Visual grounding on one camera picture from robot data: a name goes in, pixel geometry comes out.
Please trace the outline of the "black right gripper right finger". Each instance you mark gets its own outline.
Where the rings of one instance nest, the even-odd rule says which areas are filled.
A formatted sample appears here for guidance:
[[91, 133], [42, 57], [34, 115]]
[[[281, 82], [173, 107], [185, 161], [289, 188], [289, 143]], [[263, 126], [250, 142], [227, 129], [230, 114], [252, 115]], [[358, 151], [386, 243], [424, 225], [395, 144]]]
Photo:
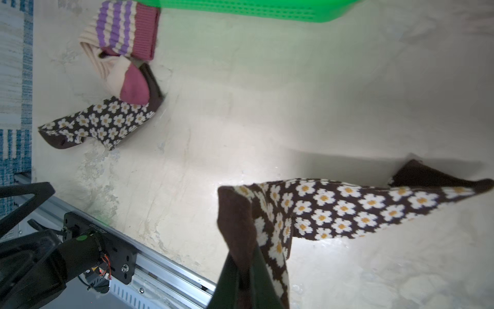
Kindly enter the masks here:
[[250, 267], [250, 293], [254, 309], [283, 309], [266, 268], [262, 252], [256, 247]]

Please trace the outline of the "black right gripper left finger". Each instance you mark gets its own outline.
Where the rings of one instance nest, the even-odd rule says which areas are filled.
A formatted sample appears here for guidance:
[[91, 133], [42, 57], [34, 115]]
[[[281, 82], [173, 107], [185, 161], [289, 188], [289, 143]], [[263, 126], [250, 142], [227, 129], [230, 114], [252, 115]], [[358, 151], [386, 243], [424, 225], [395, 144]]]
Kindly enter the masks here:
[[239, 292], [239, 269], [229, 254], [207, 309], [236, 309]]

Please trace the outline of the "dark floral pattern sock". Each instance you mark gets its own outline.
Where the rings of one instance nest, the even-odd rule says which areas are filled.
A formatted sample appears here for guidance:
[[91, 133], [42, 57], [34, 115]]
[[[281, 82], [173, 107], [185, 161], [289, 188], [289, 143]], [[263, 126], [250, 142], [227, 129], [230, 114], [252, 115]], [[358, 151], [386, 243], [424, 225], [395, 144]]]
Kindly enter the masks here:
[[252, 308], [250, 267], [259, 247], [284, 308], [289, 307], [293, 238], [355, 239], [403, 224], [493, 189], [493, 180], [463, 180], [407, 162], [387, 187], [296, 178], [217, 190], [217, 224], [239, 269], [237, 308]]

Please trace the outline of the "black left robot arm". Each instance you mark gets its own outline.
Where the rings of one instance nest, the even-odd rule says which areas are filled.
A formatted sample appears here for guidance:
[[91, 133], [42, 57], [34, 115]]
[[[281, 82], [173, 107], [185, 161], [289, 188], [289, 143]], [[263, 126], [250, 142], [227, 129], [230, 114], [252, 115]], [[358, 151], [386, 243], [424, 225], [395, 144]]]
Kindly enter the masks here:
[[41, 308], [67, 282], [95, 266], [103, 244], [97, 235], [60, 241], [42, 230], [1, 244], [1, 308]]

